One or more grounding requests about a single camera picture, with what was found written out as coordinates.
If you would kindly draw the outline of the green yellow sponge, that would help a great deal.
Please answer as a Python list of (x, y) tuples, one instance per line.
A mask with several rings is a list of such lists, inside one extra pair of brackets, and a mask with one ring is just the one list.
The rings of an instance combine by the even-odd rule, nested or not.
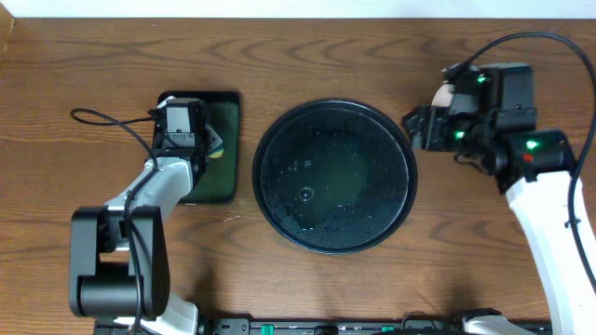
[(209, 124), (205, 126), (208, 139), (209, 159), (218, 159), (224, 154), (224, 141), (222, 137)]

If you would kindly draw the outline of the pink white plate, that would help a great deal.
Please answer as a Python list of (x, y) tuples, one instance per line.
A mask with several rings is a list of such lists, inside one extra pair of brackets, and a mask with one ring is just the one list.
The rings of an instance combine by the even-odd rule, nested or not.
[(444, 83), (436, 92), (431, 105), (435, 107), (450, 107), (454, 99), (454, 85)]

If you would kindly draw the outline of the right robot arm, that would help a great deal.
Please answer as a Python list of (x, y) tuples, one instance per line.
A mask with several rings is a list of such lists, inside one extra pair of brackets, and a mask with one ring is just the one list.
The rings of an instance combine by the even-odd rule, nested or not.
[(571, 146), (562, 131), (537, 129), (534, 93), (525, 63), (472, 66), (402, 123), (414, 148), (453, 152), (495, 177), (532, 251), (553, 333), (592, 334), (595, 292), (585, 267), (595, 262), (595, 236), (582, 184), (572, 180)]

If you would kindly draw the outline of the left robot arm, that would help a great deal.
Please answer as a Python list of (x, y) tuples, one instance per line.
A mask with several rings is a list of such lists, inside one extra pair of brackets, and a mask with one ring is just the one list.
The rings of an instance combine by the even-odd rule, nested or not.
[(209, 109), (173, 98), (150, 115), (156, 133), (140, 176), (71, 218), (68, 302), (75, 315), (111, 318), (130, 334), (195, 334), (198, 308), (170, 290), (164, 223), (209, 164)]

